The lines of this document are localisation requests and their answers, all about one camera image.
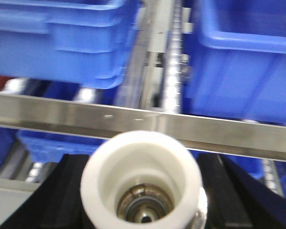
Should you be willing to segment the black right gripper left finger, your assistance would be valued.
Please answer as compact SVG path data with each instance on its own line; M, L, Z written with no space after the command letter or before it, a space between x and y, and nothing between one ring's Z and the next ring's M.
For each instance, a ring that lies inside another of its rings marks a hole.
M64 154L33 194L0 229L92 229L84 212L80 185L88 155Z

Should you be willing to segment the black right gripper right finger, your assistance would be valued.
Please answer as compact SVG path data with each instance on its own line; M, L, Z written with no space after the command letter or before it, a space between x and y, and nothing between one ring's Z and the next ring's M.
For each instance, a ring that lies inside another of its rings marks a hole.
M286 199L226 156L197 157L207 207L207 229L286 229Z

